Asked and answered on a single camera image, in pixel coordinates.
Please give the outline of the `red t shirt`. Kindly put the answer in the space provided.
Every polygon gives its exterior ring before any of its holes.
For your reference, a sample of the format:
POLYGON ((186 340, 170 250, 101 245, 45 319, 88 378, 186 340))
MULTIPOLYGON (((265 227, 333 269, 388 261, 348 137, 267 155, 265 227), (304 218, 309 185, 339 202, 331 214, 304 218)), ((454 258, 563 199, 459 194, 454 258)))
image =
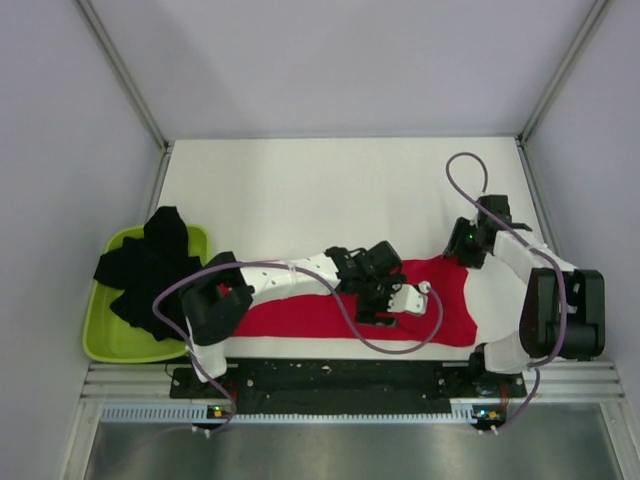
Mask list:
POLYGON ((407 283, 428 281, 426 313, 399 314, 395 327, 361 325, 350 321, 352 296, 302 297, 258 306, 249 311, 234 333, 237 337, 359 339, 375 351, 416 351, 425 344, 467 347, 474 343, 477 325, 464 299, 467 271, 453 260, 434 257, 401 260, 407 283))

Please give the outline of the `black t shirt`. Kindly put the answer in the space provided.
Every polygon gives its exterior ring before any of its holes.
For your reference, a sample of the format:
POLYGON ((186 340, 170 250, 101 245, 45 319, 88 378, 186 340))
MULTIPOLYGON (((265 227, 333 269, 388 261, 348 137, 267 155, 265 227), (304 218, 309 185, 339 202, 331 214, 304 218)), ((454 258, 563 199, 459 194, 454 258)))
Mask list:
POLYGON ((94 279, 122 294, 110 310, 130 326, 141 328, 155 340, 181 336, 152 311, 154 300, 179 280, 202 268, 189 254, 187 226, 175 206, 163 206, 147 221, 141 238, 127 236, 122 246, 103 254, 94 279))

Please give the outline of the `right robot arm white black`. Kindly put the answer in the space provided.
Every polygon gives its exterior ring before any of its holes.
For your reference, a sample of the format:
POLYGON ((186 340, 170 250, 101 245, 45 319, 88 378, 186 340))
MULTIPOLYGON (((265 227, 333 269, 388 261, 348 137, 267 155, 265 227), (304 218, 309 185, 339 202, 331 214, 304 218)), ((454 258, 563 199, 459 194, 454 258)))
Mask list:
POLYGON ((507 196, 483 195, 477 204, 473 220, 456 220, 443 256, 477 270, 492 256, 526 290, 517 328, 481 345, 482 361, 466 372, 469 388, 487 396, 503 375, 520 374, 532 363, 600 356, 606 343, 604 276, 562 260, 528 225, 514 222, 507 196))

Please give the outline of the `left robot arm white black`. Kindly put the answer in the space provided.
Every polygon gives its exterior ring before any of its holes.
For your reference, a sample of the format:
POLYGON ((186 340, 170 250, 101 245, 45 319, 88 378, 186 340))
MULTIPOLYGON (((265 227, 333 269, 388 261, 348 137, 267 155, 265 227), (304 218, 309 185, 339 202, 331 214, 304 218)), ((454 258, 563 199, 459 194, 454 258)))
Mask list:
POLYGON ((370 249, 330 247, 290 262, 240 262, 223 252, 179 289, 186 320, 192 384, 205 396, 226 387, 225 341, 258 306, 302 297, 355 298, 350 321, 392 326, 401 314, 425 312, 420 290, 407 283, 402 261, 387 241, 370 249))

